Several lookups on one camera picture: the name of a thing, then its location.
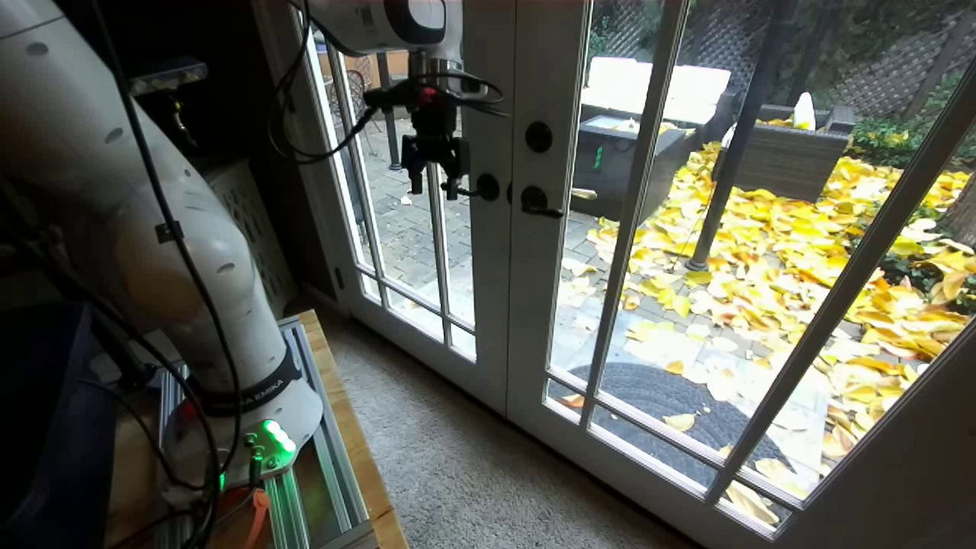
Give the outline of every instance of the door lock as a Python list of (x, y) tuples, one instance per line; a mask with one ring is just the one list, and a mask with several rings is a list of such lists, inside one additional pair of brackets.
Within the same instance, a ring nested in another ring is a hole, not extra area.
[(484, 201), (495, 201), (501, 196), (501, 182), (495, 174), (480, 174), (472, 189), (461, 189), (457, 181), (441, 182), (447, 201), (457, 201), (457, 196), (480, 196)]
[(565, 216), (561, 211), (548, 206), (548, 196), (539, 185), (522, 189), (522, 211), (532, 216), (552, 216), (552, 220)]

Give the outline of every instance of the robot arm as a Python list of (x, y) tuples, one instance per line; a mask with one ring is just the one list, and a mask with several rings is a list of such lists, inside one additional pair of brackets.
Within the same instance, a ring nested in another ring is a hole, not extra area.
[(305, 6), (344, 56), (435, 49), (435, 59), (461, 61), (461, 0), (308, 0)]
[[(308, 0), (305, 6), (344, 50), (422, 49), (446, 68), (461, 68), (461, 0)], [(245, 433), (277, 422), (297, 444), (308, 442), (324, 402), (292, 375), (297, 366), (247, 241), (203, 176), (136, 110), (164, 197), (225, 326), (238, 387), (174, 241), (160, 238), (160, 204), (103, 61), (51, 0), (4, 0), (0, 74), (0, 174), (33, 185), (39, 211), (61, 213), (68, 254), (120, 312), (172, 334), (211, 414), (221, 450), (231, 450), (238, 411)], [(435, 144), (452, 140), (456, 105), (431, 110), (426, 85), (435, 83), (394, 87), (375, 101), (409, 105), (419, 136), (441, 153)], [(164, 450), (180, 480), (203, 480), (207, 444), (195, 428), (177, 418)]]

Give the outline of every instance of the black cable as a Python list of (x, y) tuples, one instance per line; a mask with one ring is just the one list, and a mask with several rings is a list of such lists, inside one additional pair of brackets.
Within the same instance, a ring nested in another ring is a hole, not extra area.
[(182, 480), (174, 471), (174, 467), (172, 467), (172, 461), (163, 454), (163, 447), (160, 447), (151, 424), (139, 418), (139, 411), (136, 411), (120, 389), (112, 389), (112, 387), (107, 387), (107, 383), (97, 383), (97, 382), (91, 382), (91, 379), (78, 379), (78, 383), (94, 387), (94, 389), (101, 389), (101, 393), (112, 397), (116, 404), (122, 404), (122, 407), (134, 418), (134, 424), (145, 429), (145, 436), (146, 436), (146, 442), (151, 442), (151, 447), (154, 447), (154, 454), (156, 454), (156, 461), (160, 461), (160, 467), (163, 467), (163, 471), (164, 471), (164, 480), (169, 480), (172, 485), (180, 485), (180, 487), (188, 487), (188, 490), (203, 490), (203, 485), (188, 485), (188, 483), (182, 483)]
[(285, 154), (292, 164), (316, 164), (316, 161), (325, 161), (335, 153), (341, 153), (369, 126), (369, 120), (379, 114), (379, 105), (365, 105), (363, 117), (353, 121), (353, 128), (347, 128), (347, 135), (332, 149), (308, 153), (308, 149), (300, 149), (297, 144), (289, 144), (287, 128), (285, 128), (285, 114), (289, 105), (289, 87), (300, 78), (303, 61), (308, 56), (311, 24), (316, 24), (308, 8), (308, 0), (303, 6), (292, 3), (292, 8), (303, 8), (303, 38), (300, 38), (300, 49), (297, 49), (289, 68), (276, 83), (276, 110), (271, 110), (271, 121), (270, 121), (270, 144), (277, 154)]
[(91, 16), (97, 21), (97, 31), (101, 31), (101, 38), (107, 44), (107, 56), (110, 56), (110, 68), (112, 68), (112, 78), (116, 78), (116, 87), (120, 87), (120, 101), (125, 105), (125, 117), (128, 117), (128, 126), (132, 126), (132, 135), (134, 135), (134, 144), (139, 149), (139, 158), (145, 158), (145, 166), (146, 166), (146, 176), (151, 176), (151, 185), (154, 185), (154, 196), (156, 196), (156, 204), (160, 204), (160, 213), (169, 226), (169, 236), (172, 241), (177, 244), (180, 249), (180, 260), (191, 278), (191, 286), (197, 289), (211, 320), (213, 320), (213, 329), (218, 329), (218, 339), (221, 339), (221, 349), (229, 364), (229, 373), (231, 373), (231, 389), (234, 389), (234, 433), (231, 433), (231, 447), (225, 450), (225, 461), (221, 463), (221, 471), (225, 471), (234, 461), (234, 450), (238, 450), (238, 442), (242, 442), (242, 379), (238, 379), (238, 364), (234, 364), (234, 352), (229, 347), (229, 339), (225, 339), (225, 329), (224, 329), (224, 320), (218, 315), (218, 306), (213, 306), (213, 297), (201, 278), (201, 272), (195, 267), (191, 255), (188, 255), (188, 248), (182, 241), (182, 230), (180, 230), (180, 223), (174, 220), (174, 211), (163, 193), (163, 181), (160, 181), (160, 171), (156, 171), (156, 161), (154, 161), (154, 153), (151, 153), (151, 144), (146, 144), (146, 135), (139, 128), (139, 120), (136, 120), (136, 110), (134, 110), (134, 98), (128, 94), (128, 78), (125, 78), (125, 70), (122, 70), (122, 61), (120, 61), (120, 50), (116, 50), (116, 43), (112, 43), (112, 33), (103, 21), (103, 12), (101, 12), (101, 3), (97, 0), (89, 0), (91, 3)]
[[(103, 315), (110, 322), (116, 322), (128, 339), (134, 339), (182, 389), (182, 397), (188, 398), (188, 404), (195, 407), (195, 418), (201, 422), (203, 440), (207, 440), (207, 458), (211, 458), (211, 497), (207, 497), (207, 508), (218, 508), (218, 497), (221, 497), (221, 454), (218, 454), (218, 440), (211, 429), (211, 422), (203, 414), (203, 404), (197, 402), (197, 397), (191, 393), (191, 387), (186, 383), (182, 373), (169, 364), (169, 358), (146, 339), (139, 334), (116, 307), (110, 307), (97, 291), (91, 291), (81, 281), (75, 281), (74, 274), (68, 274), (48, 254), (33, 249), (31, 244), (26, 244), (26, 238), (19, 238), (6, 216), (0, 216), (0, 227), (9, 236), (12, 248), (19, 254), (26, 254), (27, 260), (33, 260), (51, 281), (56, 286), (68, 286), (74, 297), (81, 297), (97, 315)], [(207, 524), (197, 520), (191, 538), (207, 538)]]
[[(191, 387), (186, 383), (182, 373), (169, 364), (169, 358), (151, 342), (145, 339), (112, 306), (107, 306), (94, 289), (89, 289), (81, 281), (75, 281), (68, 267), (61, 267), (61, 262), (46, 249), (33, 249), (27, 244), (27, 238), (21, 230), (33, 230), (31, 223), (21, 216), (21, 211), (9, 201), (6, 193), (0, 193), (0, 230), (9, 238), (9, 244), (33, 260), (48, 278), (51, 282), (65, 291), (65, 297), (75, 297), (81, 301), (89, 301), (101, 318), (107, 318), (110, 322), (116, 322), (128, 339), (134, 339), (169, 375), (174, 375), (174, 382), (180, 383), (182, 397), (188, 398), (188, 404), (195, 407), (203, 440), (207, 440), (207, 458), (211, 458), (211, 497), (207, 497), (207, 508), (218, 508), (218, 497), (221, 497), (221, 454), (218, 454), (218, 440), (211, 429), (211, 422), (197, 402), (197, 397), (191, 393)], [(203, 535), (203, 520), (195, 520), (195, 532), (188, 538)]]

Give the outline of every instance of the white door frame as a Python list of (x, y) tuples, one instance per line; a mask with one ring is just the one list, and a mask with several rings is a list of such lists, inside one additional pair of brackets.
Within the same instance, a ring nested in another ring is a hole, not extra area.
[[(267, 59), (271, 74), (285, 74), (292, 50), (300, 49), (297, 36), (297, 19), (289, 3), (270, 3), (270, 0), (249, 0), (256, 27), (267, 43)], [(292, 85), (292, 114), (287, 114), (287, 130), (292, 144), (303, 149), (331, 149), (325, 130), (332, 130), (332, 121), (319, 102), (316, 87), (316, 61), (305, 59), (305, 76)], [(488, 171), (497, 174), (497, 181), (507, 181), (502, 164), (507, 153), (502, 145), (484, 145), (492, 144), (492, 130), (497, 130), (484, 117), (468, 117), (465, 130), (472, 144), (472, 181)], [(373, 326), (383, 339), (390, 339), (398, 347), (412, 352), (415, 361), (426, 364), (441, 379), (456, 382), (484, 404), (502, 411), (502, 393), (507, 393), (507, 241), (508, 241), (508, 206), (507, 201), (483, 201), (471, 197), (471, 216), (472, 216), (472, 282), (475, 282), (475, 349), (480, 361), (468, 364), (446, 343), (434, 342), (422, 329), (409, 326), (405, 320), (394, 318), (380, 306), (363, 297), (359, 272), (353, 262), (352, 248), (352, 220), (347, 220), (347, 193), (344, 193), (344, 174), (338, 164), (338, 154), (332, 161), (305, 164), (303, 166), (303, 185), (308, 196), (308, 206), (315, 216), (316, 241), (324, 248), (325, 262), (332, 266), (331, 278), (338, 291), (338, 307), (344, 307), (359, 322)]]
[[(515, 0), (515, 6), (507, 3), (507, 8), (508, 21), (519, 21), (514, 78), (508, 418), (706, 546), (905, 546), (947, 544), (958, 532), (976, 535), (976, 326), (958, 334), (952, 349), (947, 349), (925, 382), (820, 483), (776, 538), (761, 532), (761, 524), (756, 529), (743, 527), (746, 518), (726, 504), (709, 506), (709, 487), (685, 483), (666, 463), (648, 461), (626, 444), (612, 447), (610, 436), (597, 429), (585, 433), (568, 422), (575, 414), (543, 404), (556, 281), (561, 267), (561, 223), (522, 213), (519, 193), (525, 185), (543, 185), (557, 211), (568, 206), (588, 0)], [(529, 130), (532, 121), (552, 128), (552, 153), (539, 154), (522, 144), (522, 130)]]

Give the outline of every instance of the fallen leaves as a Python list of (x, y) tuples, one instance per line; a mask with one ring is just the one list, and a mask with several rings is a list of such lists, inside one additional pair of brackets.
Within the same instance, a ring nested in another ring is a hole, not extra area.
[(681, 433), (695, 428), (695, 414), (666, 414), (661, 422)]
[(585, 407), (585, 397), (584, 397), (584, 393), (568, 393), (568, 397), (561, 397), (561, 402), (565, 402), (568, 407), (578, 407), (578, 411)]
[(756, 468), (761, 468), (770, 483), (776, 483), (778, 487), (785, 487), (786, 493), (805, 497), (805, 487), (796, 483), (793, 468), (790, 468), (785, 461), (778, 461), (778, 458), (762, 458), (762, 461), (756, 461)]
[[(761, 347), (753, 364), (780, 366), (805, 331), (825, 297), (847, 266), (865, 226), (894, 189), (899, 171), (840, 158), (818, 204), (778, 197), (767, 189), (734, 189), (718, 230), (709, 272), (690, 272), (685, 260), (713, 193), (711, 166), (719, 145), (709, 144), (678, 171), (668, 201), (639, 227), (627, 262), (626, 307), (648, 301), (673, 312), (678, 329), (709, 320), (734, 329)], [(829, 382), (829, 414), (825, 429), (825, 471), (840, 463), (857, 440), (899, 398), (917, 373), (969, 322), (950, 306), (976, 289), (976, 255), (936, 230), (942, 213), (969, 174), (947, 171), (926, 193), (922, 211), (890, 248), (890, 255), (922, 272), (922, 278), (890, 278), (874, 272), (844, 315), (843, 329), (818, 358)], [(597, 220), (588, 230), (597, 255), (610, 266), (617, 223)], [(756, 497), (733, 493), (753, 513)]]
[(772, 513), (772, 501), (761, 497), (753, 487), (733, 483), (726, 501), (762, 524), (778, 524), (780, 518)]

